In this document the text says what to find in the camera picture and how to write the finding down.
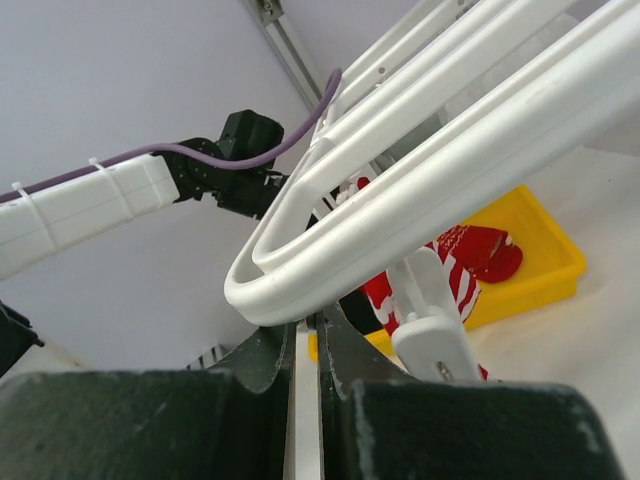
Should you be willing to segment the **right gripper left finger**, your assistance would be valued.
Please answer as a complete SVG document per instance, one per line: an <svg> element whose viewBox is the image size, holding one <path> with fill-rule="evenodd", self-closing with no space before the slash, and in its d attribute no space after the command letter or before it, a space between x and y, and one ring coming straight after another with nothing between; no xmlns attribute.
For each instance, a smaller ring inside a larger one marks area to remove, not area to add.
<svg viewBox="0 0 640 480"><path fill-rule="evenodd" d="M280 479L294 325L206 370L33 373L1 389L5 479Z"/></svg>

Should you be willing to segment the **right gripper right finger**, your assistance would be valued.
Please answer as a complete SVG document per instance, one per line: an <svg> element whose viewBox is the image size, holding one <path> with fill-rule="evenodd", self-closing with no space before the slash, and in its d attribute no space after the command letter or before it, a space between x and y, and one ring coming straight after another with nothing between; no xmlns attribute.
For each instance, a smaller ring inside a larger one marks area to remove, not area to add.
<svg viewBox="0 0 640 480"><path fill-rule="evenodd" d="M326 479L620 479L604 427L576 390L423 382L337 306L315 316Z"/></svg>

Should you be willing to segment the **white hanger clip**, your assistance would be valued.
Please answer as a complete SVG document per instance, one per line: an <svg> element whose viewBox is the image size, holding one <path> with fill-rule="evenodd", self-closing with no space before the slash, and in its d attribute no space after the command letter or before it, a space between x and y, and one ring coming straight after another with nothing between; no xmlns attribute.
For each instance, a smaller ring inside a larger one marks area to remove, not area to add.
<svg viewBox="0 0 640 480"><path fill-rule="evenodd" d="M473 382L482 375L436 252L421 248L387 270L399 326L393 349L406 370L427 382Z"/></svg>

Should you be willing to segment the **red white striped sock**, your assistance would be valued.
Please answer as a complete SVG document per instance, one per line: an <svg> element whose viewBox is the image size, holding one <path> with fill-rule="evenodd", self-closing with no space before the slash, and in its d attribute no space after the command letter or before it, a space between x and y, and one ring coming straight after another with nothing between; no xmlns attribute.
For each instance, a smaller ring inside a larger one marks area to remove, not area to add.
<svg viewBox="0 0 640 480"><path fill-rule="evenodd" d="M452 255L445 253L438 246L437 240L433 240L423 247L436 252L443 264L444 271L449 277L450 289L464 329L464 322L473 311L481 292L481 287L460 262L458 262ZM397 307L395 306L392 288L387 277L388 269L366 281L359 290L366 296L374 315L391 338L392 333L399 326L399 314ZM482 375L481 380L487 380L487 370L482 366L478 366L478 368Z"/></svg>

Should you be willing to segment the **white plastic clip hanger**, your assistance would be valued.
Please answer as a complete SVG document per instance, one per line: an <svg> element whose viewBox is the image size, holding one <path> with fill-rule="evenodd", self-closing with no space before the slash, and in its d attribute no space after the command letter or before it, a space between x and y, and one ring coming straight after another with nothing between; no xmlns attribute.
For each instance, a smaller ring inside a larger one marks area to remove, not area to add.
<svg viewBox="0 0 640 480"><path fill-rule="evenodd" d="M374 179L321 198L472 86L566 1L423 1L346 71L282 191L233 262L227 301L258 326L363 284L639 106L639 5L609 1Z"/></svg>

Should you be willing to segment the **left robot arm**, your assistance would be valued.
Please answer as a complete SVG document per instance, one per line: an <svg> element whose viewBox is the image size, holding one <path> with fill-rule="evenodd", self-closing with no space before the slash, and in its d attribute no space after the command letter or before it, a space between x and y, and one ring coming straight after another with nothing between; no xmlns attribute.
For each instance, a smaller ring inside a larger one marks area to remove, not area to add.
<svg viewBox="0 0 640 480"><path fill-rule="evenodd" d="M1 276L35 263L145 214L210 194L219 207L260 219L286 175L274 163L243 170L204 162L239 162L276 149L276 121L251 110L231 114L218 140L192 138L169 151L129 154L31 186L16 182L1 197Z"/></svg>

